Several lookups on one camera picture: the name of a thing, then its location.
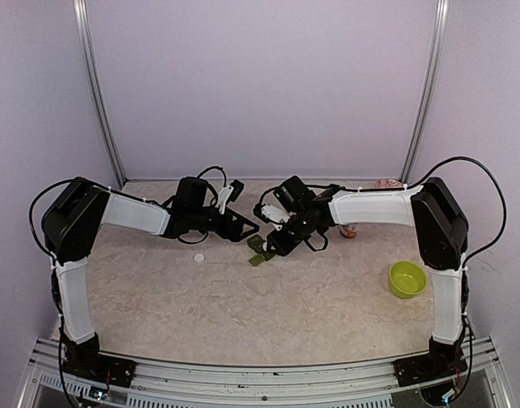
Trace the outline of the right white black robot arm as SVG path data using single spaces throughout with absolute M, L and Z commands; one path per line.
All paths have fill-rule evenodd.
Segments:
M 347 224 L 403 225 L 415 231 L 422 262 L 430 269 L 433 329 L 428 351 L 397 360 L 403 380 L 444 377 L 470 369 L 462 350 L 472 333 L 467 320 L 469 285 L 466 273 L 469 223 L 444 181 L 429 178 L 416 186 L 351 189 L 330 184 L 319 193 L 293 176 L 274 187 L 278 206 L 259 201 L 255 215 L 274 229 L 265 248 L 284 257 L 313 234 L 324 236 Z

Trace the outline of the white bottle cap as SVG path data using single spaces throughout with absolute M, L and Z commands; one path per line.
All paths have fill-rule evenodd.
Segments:
M 194 260 L 195 260 L 197 263 L 202 262 L 204 259 L 205 259 L 205 257 L 204 257 L 204 255 L 201 254 L 201 253 L 197 253 L 196 255 L 194 255 Z

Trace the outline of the green weekly pill organizer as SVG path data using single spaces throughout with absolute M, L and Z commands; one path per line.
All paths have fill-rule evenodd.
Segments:
M 260 235 L 253 235 L 247 239 L 248 247 L 255 252 L 255 255 L 249 259 L 249 264 L 253 267 L 257 267 L 274 258 L 274 254 L 263 250 L 264 242 L 265 240 Z

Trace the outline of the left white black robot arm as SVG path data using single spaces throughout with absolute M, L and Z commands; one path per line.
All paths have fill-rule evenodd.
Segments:
M 84 377 L 101 377 L 110 367 L 99 352 L 87 284 L 88 258 L 102 226 L 179 242 L 190 232 L 240 242 L 259 231 L 257 224 L 229 208 L 244 189 L 239 180 L 216 191 L 202 177 L 181 178 L 176 193 L 163 203 L 114 191 L 83 177 L 58 185 L 62 192 L 42 216 L 43 236 L 34 240 L 51 262 L 51 292 L 65 348 L 63 369 Z

